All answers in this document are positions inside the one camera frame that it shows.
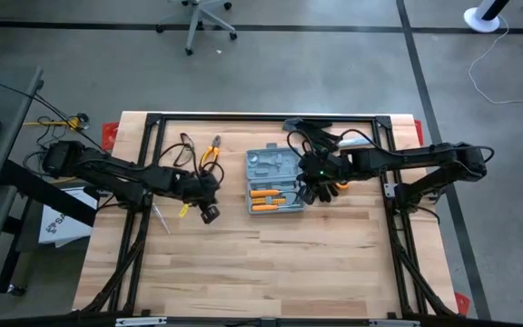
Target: gray concrete floor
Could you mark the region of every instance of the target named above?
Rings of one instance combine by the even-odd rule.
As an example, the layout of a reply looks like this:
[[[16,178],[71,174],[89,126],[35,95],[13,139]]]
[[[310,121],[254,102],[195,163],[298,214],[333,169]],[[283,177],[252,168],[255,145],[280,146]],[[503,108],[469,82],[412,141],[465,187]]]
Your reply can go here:
[[[406,7],[415,27],[464,27],[463,11],[477,2],[406,0]],[[523,27],[521,5],[512,0],[503,12],[511,27]],[[0,20],[15,21],[152,24],[182,10],[161,0],[0,0]],[[235,0],[231,12],[221,12],[243,25],[400,26],[392,0]],[[118,121],[124,110],[408,113],[426,124],[403,34],[239,32],[232,43],[224,32],[206,31],[197,34],[192,57],[184,54],[185,37],[0,28],[0,63],[42,66],[42,94],[69,114],[90,115],[87,133],[96,141],[102,123]],[[415,35],[415,42],[443,140],[497,151],[485,179],[457,190],[492,318],[523,322],[523,104],[490,104],[467,76],[495,37]],[[501,40],[475,76],[496,100],[523,99],[523,35]],[[48,112],[34,104],[27,119],[41,114]],[[39,133],[23,129],[12,158],[32,152]],[[469,295],[443,202],[453,283]],[[5,317],[68,312],[83,259],[83,250],[36,253],[29,285],[38,295],[0,295]]]

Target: toolbox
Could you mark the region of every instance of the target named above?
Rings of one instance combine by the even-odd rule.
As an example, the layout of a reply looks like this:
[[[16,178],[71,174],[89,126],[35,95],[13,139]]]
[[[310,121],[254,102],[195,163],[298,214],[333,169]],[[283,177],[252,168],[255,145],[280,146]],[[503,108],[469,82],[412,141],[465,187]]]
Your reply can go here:
[[[304,210],[297,192],[300,157],[290,148],[267,144],[266,149],[248,150],[246,203],[250,214],[296,213]]]

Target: table leg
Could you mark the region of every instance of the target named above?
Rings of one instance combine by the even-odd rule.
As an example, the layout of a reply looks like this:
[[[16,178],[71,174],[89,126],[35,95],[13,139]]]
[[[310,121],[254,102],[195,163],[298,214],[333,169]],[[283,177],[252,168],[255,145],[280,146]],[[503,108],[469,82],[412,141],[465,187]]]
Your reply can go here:
[[[24,212],[22,213],[21,219],[16,219],[12,216],[8,216],[4,222],[2,229],[3,233],[8,233],[14,236],[11,245],[9,245],[9,250],[7,251],[7,256],[5,257],[4,266],[1,268],[0,272],[0,294],[11,293],[12,295],[23,295],[25,288],[17,287],[12,284],[12,278],[14,277],[15,267],[19,261],[20,252],[16,250],[17,243],[19,242],[19,237],[24,227],[25,219],[27,218],[27,213],[30,206],[32,205],[33,200],[27,200],[25,204]]]
[[[78,222],[94,226],[95,209],[35,176],[17,163],[10,160],[5,162],[0,173],[0,183],[13,185],[17,187],[19,193],[48,205]]]

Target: orange pliers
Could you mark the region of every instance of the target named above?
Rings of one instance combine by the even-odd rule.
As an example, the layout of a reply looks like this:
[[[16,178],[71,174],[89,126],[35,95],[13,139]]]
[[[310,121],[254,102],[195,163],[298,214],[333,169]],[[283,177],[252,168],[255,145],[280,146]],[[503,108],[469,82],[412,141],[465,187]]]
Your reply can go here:
[[[205,153],[201,157],[201,169],[203,169],[203,167],[207,164],[205,163],[205,160],[209,158],[209,155],[213,154],[213,163],[211,164],[211,168],[209,168],[209,171],[213,170],[213,167],[215,166],[214,163],[217,163],[217,157],[219,156],[219,145],[221,145],[221,143],[222,138],[219,135],[216,135],[215,138],[213,138],[213,143],[207,147],[207,151],[205,151]]]

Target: screwdriver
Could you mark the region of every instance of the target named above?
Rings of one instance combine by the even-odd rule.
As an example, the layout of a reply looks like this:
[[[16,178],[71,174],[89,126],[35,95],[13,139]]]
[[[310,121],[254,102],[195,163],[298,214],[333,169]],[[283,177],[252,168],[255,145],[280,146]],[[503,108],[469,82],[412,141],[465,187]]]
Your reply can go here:
[[[282,193],[296,193],[295,191],[280,191],[280,190],[258,190],[250,191],[250,197],[275,196]]]
[[[262,204],[262,205],[254,205],[252,207],[252,211],[271,211],[271,210],[296,208],[296,207],[300,207],[300,205],[299,204],[289,204],[289,205]]]
[[[265,198],[253,198],[253,204],[265,204]],[[286,199],[271,199],[271,204],[284,204]]]

